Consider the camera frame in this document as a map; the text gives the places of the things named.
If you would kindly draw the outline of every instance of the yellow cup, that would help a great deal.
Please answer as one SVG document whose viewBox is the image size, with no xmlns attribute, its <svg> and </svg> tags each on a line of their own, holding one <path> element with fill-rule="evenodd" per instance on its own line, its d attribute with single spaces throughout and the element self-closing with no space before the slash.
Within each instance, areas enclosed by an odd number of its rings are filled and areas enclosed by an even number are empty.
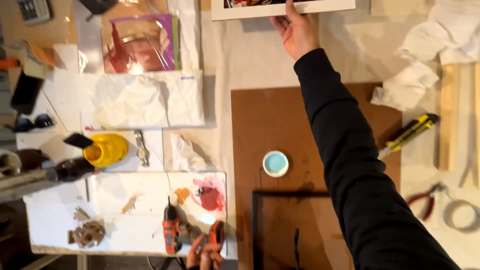
<svg viewBox="0 0 480 270">
<path fill-rule="evenodd" d="M 98 134 L 90 137 L 93 144 L 84 149 L 84 157 L 95 167 L 113 165 L 128 154 L 128 141 L 117 134 Z"/>
</svg>

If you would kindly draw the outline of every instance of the masking tape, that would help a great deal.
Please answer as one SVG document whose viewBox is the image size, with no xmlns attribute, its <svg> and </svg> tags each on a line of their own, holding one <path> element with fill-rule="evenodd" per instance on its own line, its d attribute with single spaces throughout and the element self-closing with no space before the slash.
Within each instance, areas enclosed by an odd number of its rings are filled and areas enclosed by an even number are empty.
<svg viewBox="0 0 480 270">
<path fill-rule="evenodd" d="M 471 207 L 475 212 L 475 219 L 470 225 L 465 227 L 457 227 L 453 222 L 453 213 L 460 207 Z M 473 233 L 480 229 L 480 208 L 464 200 L 453 200 L 450 202 L 444 210 L 444 222 L 445 224 L 461 233 Z"/>
</svg>

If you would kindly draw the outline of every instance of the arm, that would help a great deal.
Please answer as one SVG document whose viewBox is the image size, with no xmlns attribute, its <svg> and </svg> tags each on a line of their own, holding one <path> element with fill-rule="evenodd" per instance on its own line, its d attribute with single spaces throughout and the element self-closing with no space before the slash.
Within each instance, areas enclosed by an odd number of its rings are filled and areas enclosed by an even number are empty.
<svg viewBox="0 0 480 270">
<path fill-rule="evenodd" d="M 384 174 L 372 129 L 324 50 L 308 52 L 294 69 L 356 269 L 459 269 Z"/>
</svg>

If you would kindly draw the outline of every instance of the pliers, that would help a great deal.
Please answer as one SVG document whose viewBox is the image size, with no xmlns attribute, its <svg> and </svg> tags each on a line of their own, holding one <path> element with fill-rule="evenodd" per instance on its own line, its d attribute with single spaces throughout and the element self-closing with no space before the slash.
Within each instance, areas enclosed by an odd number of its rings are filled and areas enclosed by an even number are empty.
<svg viewBox="0 0 480 270">
<path fill-rule="evenodd" d="M 428 200 L 427 209 L 424 212 L 424 214 L 421 216 L 420 219 L 422 221 L 427 221 L 428 218 L 431 216 L 431 214 L 433 212 L 433 207 L 435 206 L 435 196 L 434 196 L 434 194 L 437 193 L 437 192 L 444 191 L 446 188 L 447 188 L 446 185 L 444 185 L 443 183 L 437 183 L 437 184 L 433 185 L 430 188 L 430 190 L 428 190 L 425 193 L 418 193 L 418 194 L 412 195 L 410 198 L 408 198 L 407 204 L 408 204 L 408 206 L 410 206 L 412 203 L 426 198 Z"/>
</svg>

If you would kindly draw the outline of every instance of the sunglasses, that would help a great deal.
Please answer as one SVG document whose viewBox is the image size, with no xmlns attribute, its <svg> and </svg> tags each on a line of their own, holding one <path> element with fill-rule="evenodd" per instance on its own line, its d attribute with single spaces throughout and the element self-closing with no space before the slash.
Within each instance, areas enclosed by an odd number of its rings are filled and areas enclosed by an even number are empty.
<svg viewBox="0 0 480 270">
<path fill-rule="evenodd" d="M 18 117 L 15 121 L 15 126 L 4 125 L 3 127 L 11 129 L 13 133 L 29 132 L 36 128 L 46 128 L 54 126 L 55 123 L 47 114 L 40 114 L 35 118 L 32 123 L 30 119 Z"/>
</svg>

